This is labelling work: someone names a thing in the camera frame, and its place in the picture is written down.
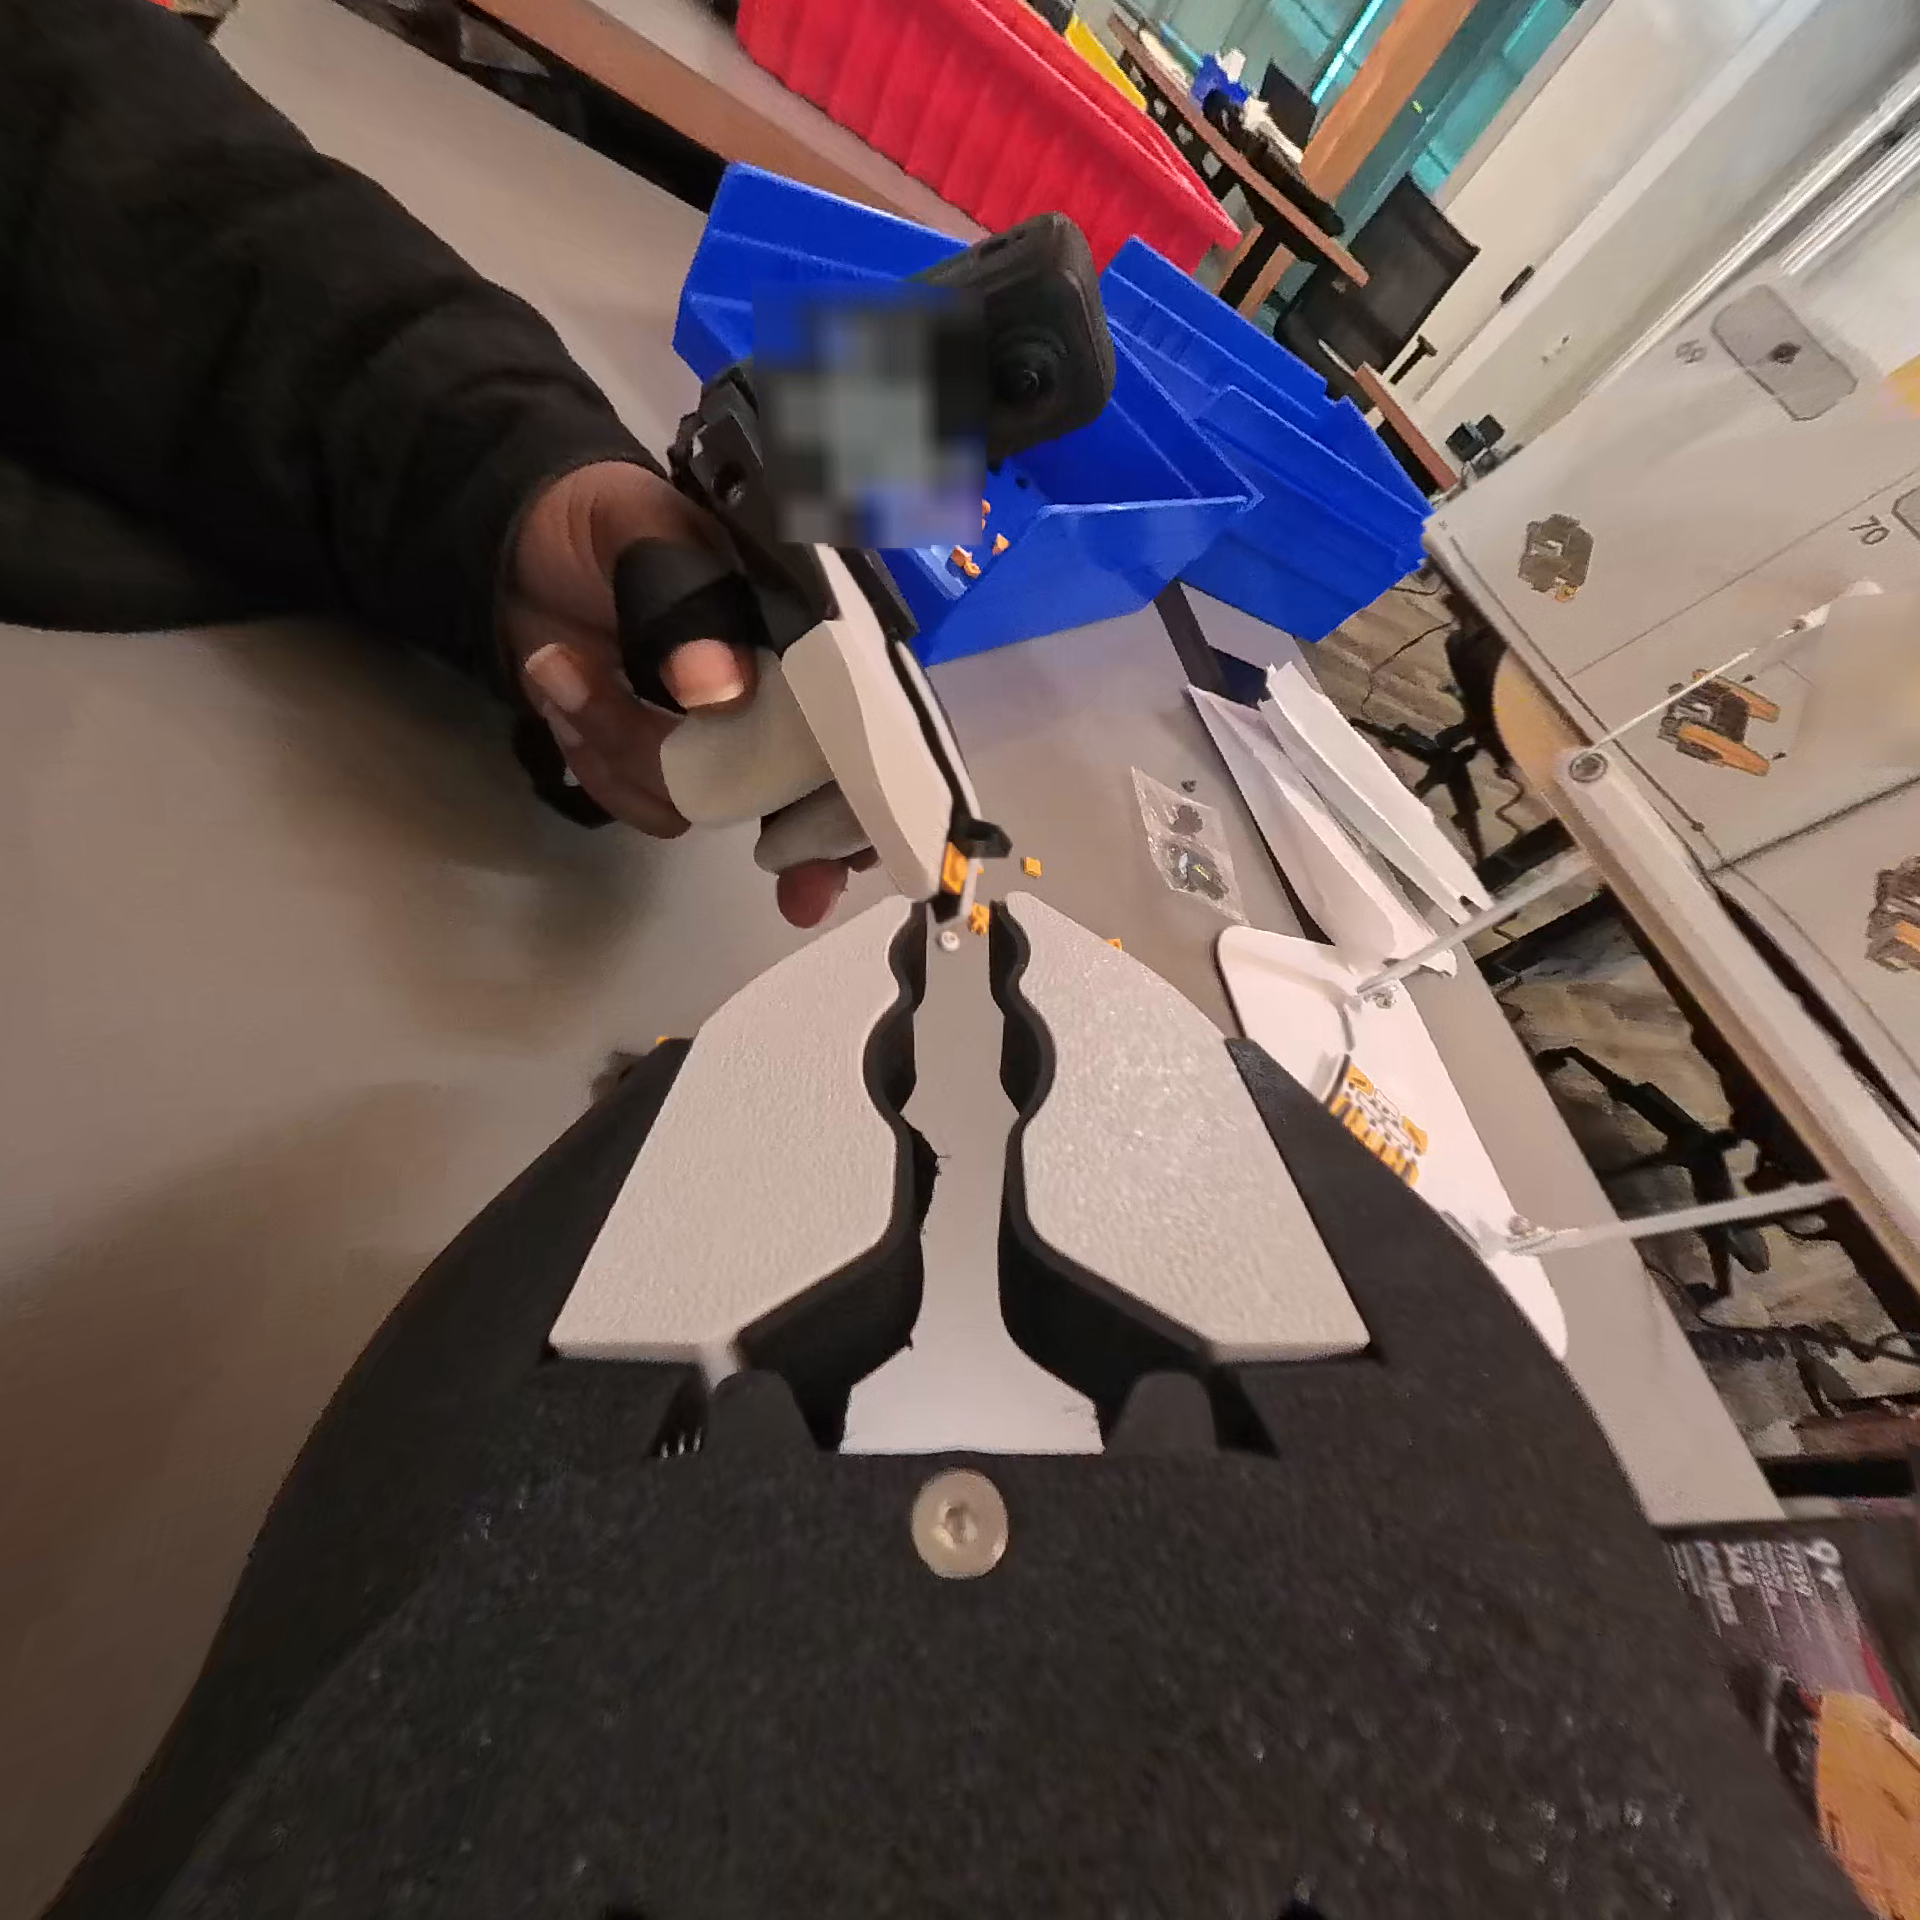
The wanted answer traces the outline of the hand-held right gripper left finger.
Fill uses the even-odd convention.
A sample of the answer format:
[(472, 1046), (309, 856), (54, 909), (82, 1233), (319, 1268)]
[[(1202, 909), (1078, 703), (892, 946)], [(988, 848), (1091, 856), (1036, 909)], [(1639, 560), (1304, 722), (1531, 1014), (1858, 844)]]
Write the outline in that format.
[(684, 1046), (554, 1323), (571, 1364), (777, 1371), (803, 1426), (913, 1348), (934, 1145), (907, 1118), (927, 909), (878, 900)]

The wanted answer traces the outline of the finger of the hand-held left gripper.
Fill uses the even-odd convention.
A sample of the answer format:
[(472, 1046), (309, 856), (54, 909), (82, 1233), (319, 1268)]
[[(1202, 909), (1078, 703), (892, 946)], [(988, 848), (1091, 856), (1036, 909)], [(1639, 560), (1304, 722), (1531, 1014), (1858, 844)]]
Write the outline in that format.
[(878, 601), (835, 547), (810, 547), (810, 555), (835, 610), (782, 644), (782, 686), (886, 883), (934, 902), (955, 814), (982, 814), (971, 765), (913, 642), (883, 628)]

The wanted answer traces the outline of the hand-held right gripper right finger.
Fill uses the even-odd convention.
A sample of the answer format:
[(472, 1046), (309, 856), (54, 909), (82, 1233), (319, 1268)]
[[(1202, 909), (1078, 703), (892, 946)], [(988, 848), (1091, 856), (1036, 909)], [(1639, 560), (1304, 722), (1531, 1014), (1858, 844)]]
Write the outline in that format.
[(1000, 900), (1000, 1318), (1109, 1432), (1152, 1371), (1346, 1364), (1368, 1323), (1227, 1032), (1036, 891)]

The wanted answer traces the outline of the scattered small lego pieces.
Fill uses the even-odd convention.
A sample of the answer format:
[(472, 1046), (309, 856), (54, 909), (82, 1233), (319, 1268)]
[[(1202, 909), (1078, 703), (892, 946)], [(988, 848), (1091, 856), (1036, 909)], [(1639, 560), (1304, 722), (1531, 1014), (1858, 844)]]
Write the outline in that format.
[[(971, 883), (964, 883), (958, 900), (942, 891), (942, 889), (934, 883), (934, 902), (927, 902), (927, 915), (934, 915), (927, 942), (934, 942), (934, 946), (955, 953), (964, 940), (992, 940), (992, 933), (1000, 933), (1004, 902), (982, 900), (982, 872), (988, 872), (988, 861), (971, 861)], [(1042, 861), (1014, 848), (1014, 872), (1022, 872), (1026, 883), (1036, 883), (1036, 877), (1042, 877)], [(1004, 933), (1004, 942), (1012, 942), (1014, 953), (1036, 953), (1036, 946), (1042, 946), (1042, 933), (1026, 927), (1026, 921), (1014, 915), (1012, 933)]]

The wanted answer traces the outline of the lego instruction booklet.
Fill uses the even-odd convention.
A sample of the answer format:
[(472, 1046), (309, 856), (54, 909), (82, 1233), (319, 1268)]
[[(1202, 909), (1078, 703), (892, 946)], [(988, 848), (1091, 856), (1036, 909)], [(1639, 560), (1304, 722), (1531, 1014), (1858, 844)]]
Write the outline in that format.
[(1917, 1102), (1917, 278), (1756, 278), (1431, 551)]

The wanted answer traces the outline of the lego set box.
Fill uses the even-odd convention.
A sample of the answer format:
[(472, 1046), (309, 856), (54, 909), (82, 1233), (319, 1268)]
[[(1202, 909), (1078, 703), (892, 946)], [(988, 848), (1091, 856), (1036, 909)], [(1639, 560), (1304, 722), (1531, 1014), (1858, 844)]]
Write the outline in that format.
[(1672, 1528), (1664, 1563), (1746, 1722), (1858, 1901), (1920, 1914), (1920, 1542), (1917, 1509)]

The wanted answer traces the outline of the person's left hand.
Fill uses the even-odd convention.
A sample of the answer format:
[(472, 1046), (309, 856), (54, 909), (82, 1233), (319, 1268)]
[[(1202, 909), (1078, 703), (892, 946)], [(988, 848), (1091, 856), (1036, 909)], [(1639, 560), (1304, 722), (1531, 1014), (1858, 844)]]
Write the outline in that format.
[(593, 461), (554, 478), (521, 520), (496, 633), (580, 790), (624, 825), (678, 837), (663, 781), (674, 713), (624, 679), (614, 567), (637, 538), (728, 555), (728, 532), (663, 473)]

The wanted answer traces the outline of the sticker sheet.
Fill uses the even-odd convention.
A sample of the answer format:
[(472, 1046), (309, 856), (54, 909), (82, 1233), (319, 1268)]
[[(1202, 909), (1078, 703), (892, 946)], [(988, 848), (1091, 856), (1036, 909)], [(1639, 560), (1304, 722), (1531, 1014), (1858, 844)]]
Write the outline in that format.
[(1400, 1187), (1421, 1182), (1431, 1131), (1358, 1060), (1346, 1060), (1331, 1086), (1331, 1118), (1340, 1118)]

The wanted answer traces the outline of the blue plastic bin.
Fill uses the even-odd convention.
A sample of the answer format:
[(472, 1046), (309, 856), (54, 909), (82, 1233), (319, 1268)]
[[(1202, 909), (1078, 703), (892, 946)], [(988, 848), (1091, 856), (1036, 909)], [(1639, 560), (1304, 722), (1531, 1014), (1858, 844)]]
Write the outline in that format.
[[(752, 355), (759, 286), (898, 283), (949, 255), (958, 238), (940, 228), (728, 167), (684, 268), (674, 355), (706, 378)], [(1116, 342), (1109, 410), (1088, 432), (1012, 455), (988, 492), (1012, 520), (1012, 551), (982, 585), (949, 585), (949, 547), (883, 551), (927, 667), (1140, 610), (1254, 503), (1124, 342)]]
[(1421, 567), (1431, 497), (1319, 368), (1140, 238), (1109, 260), (1105, 310), (1254, 497), (1188, 585), (1314, 644)]

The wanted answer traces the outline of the clear plastic parts bag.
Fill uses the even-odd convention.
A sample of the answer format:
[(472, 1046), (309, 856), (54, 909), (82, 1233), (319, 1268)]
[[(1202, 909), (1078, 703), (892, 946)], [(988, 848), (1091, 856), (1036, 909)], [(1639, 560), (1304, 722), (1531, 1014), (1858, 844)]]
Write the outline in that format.
[(1139, 809), (1140, 809), (1140, 837), (1152, 872), (1188, 891), (1219, 909), (1227, 921), (1245, 921), (1233, 844), (1219, 825), (1219, 809), (1140, 765), (1129, 765)]

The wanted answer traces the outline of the wood-edged grey table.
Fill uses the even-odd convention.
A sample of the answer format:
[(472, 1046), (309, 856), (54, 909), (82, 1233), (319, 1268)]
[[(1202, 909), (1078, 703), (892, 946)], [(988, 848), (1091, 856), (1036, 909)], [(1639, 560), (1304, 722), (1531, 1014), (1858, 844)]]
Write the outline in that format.
[(659, 118), (717, 159), (759, 167), (841, 200), (976, 241), (982, 228), (865, 147), (828, 109), (759, 73), (734, 25), (695, 0), (472, 0), (543, 58)]

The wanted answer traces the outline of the white papers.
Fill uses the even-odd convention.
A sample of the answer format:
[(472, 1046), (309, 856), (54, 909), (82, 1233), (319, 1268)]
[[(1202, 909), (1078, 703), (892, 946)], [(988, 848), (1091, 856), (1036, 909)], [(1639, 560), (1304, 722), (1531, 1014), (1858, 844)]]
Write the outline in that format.
[(1335, 713), (1304, 664), (1265, 667), (1265, 728), (1314, 794), (1405, 877), (1435, 909), (1465, 921), (1491, 902), (1465, 856), (1386, 754)]

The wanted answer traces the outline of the red plastic bin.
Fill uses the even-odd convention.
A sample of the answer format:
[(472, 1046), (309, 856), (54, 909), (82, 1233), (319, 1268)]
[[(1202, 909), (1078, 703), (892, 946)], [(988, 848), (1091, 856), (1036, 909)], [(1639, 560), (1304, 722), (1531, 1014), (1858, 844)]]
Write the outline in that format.
[(738, 51), (976, 228), (1070, 212), (1109, 263), (1243, 233), (1169, 134), (1014, 0), (738, 0)]

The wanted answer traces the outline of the yellow plastic bin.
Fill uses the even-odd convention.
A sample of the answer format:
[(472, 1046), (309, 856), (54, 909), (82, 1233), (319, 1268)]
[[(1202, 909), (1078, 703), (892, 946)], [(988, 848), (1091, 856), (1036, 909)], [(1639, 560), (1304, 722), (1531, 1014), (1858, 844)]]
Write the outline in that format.
[(1109, 44), (1070, 9), (1064, 44), (1139, 109), (1148, 109), (1148, 94), (1139, 79), (1109, 52)]

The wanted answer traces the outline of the long wooden desk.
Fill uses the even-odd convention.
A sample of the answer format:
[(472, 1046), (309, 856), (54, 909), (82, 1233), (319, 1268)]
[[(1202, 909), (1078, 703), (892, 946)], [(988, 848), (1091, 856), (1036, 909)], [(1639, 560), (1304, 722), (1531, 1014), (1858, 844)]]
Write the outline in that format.
[(1254, 319), (1280, 291), (1289, 263), (1331, 268), (1346, 291), (1368, 286), (1368, 263), (1324, 219), (1314, 219), (1308, 180), (1289, 159), (1275, 159), (1265, 171), (1245, 147), (1237, 147), (1237, 137), (1219, 134), (1191, 98), (1188, 66), (1158, 38), (1148, 38), (1148, 25), (1124, 7), (1109, 9), (1109, 33), (1124, 79), (1148, 98), (1148, 118), (1202, 174), (1212, 205), (1237, 193), (1254, 212), (1219, 278), (1219, 300), (1243, 319)]

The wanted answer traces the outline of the black desk chair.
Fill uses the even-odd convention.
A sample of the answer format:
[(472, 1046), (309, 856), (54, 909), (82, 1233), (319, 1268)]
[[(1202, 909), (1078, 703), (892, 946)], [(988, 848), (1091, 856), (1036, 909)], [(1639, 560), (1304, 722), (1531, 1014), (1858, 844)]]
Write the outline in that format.
[(1304, 291), (1275, 319), (1275, 342), (1324, 376), (1335, 399), (1363, 401), (1358, 368), (1386, 376), (1405, 355), (1476, 260), (1476, 241), (1400, 174), (1352, 233), (1346, 255), (1368, 283), (1335, 278), (1331, 263), (1308, 268)]

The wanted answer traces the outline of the wooden post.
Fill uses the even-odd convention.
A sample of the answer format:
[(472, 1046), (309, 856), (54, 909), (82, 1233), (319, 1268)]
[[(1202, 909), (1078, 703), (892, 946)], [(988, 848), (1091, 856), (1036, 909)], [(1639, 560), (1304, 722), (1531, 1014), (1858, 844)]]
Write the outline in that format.
[(1394, 7), (1340, 98), (1314, 119), (1304, 147), (1314, 193), (1335, 200), (1363, 171), (1473, 9), (1473, 0)]

